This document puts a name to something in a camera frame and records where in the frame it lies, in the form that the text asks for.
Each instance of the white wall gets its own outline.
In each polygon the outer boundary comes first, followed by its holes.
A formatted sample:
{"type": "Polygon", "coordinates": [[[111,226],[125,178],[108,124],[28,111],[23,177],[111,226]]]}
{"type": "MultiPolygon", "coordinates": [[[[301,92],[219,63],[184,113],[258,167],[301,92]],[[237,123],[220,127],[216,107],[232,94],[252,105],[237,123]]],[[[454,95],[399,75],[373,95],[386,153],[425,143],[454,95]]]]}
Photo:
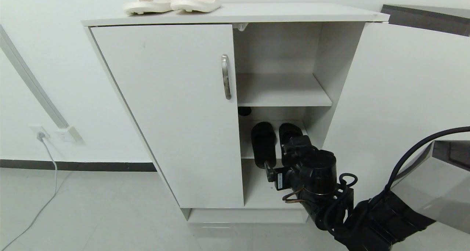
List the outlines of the white wall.
{"type": "MultiPolygon", "coordinates": [[[[55,125],[1,53],[2,159],[48,160],[27,127],[39,123],[52,135],[50,142],[57,160],[150,162],[80,25],[82,19],[120,14],[122,4],[128,1],[133,0],[1,0],[3,27],[61,114],[85,142],[62,143],[54,136],[55,125]]],[[[223,1],[335,2],[376,11],[383,3],[470,8],[469,0],[223,1]]]]}

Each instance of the cabinet door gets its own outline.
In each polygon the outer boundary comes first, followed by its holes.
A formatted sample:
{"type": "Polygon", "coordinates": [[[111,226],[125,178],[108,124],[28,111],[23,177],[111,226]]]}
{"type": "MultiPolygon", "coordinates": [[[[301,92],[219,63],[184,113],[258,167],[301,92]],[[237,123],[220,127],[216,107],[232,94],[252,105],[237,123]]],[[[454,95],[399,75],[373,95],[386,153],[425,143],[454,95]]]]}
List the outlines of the cabinet door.
{"type": "Polygon", "coordinates": [[[92,32],[180,207],[243,206],[232,26],[92,32]],[[229,60],[231,99],[225,98],[222,54],[229,60]]]}
{"type": "Polygon", "coordinates": [[[357,201],[380,192],[416,142],[470,124],[469,60],[468,37],[365,25],[323,146],[339,173],[359,177],[357,201]]]}

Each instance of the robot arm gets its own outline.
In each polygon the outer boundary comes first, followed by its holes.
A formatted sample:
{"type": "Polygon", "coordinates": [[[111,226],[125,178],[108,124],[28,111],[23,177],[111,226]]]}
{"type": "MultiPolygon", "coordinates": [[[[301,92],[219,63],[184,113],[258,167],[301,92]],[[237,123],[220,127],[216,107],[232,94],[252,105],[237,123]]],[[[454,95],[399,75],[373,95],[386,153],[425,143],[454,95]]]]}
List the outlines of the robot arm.
{"type": "Polygon", "coordinates": [[[400,159],[385,189],[356,207],[351,187],[357,177],[341,174],[337,184],[333,153],[312,146],[308,136],[293,137],[284,144],[291,165],[272,169],[265,164],[265,168],[277,190],[294,191],[284,201],[300,202],[316,226],[329,231],[348,250],[389,251],[435,221],[470,234],[470,141],[435,141],[457,132],[470,132],[470,127],[449,129],[418,142],[400,159]],[[354,181],[346,184],[345,176],[354,181]],[[297,199],[289,199],[294,194],[297,199]]]}

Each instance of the white sandal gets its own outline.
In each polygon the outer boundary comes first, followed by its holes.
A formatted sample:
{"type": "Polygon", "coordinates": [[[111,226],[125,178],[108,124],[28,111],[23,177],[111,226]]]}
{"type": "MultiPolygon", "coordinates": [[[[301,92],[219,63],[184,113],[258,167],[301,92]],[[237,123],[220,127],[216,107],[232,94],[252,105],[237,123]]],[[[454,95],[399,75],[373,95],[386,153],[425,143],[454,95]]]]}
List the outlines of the white sandal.
{"type": "Polygon", "coordinates": [[[220,0],[171,0],[173,10],[185,10],[187,12],[212,12],[222,5],[220,0]]]}
{"type": "Polygon", "coordinates": [[[128,15],[143,14],[145,12],[171,11],[171,0],[138,0],[124,4],[124,12],[128,15]]]}

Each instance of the baseboard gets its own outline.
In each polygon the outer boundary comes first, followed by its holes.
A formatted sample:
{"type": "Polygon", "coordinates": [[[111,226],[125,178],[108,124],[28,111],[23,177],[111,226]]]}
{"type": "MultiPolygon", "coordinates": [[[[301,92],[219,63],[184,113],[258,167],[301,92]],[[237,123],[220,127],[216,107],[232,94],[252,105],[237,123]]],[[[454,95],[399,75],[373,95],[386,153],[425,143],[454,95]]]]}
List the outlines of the baseboard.
{"type": "MultiPolygon", "coordinates": [[[[58,170],[68,171],[139,171],[156,172],[153,163],[121,163],[121,162],[57,162],[58,170]]],[[[22,169],[53,170],[51,161],[10,160],[1,159],[0,167],[22,169]]]]}

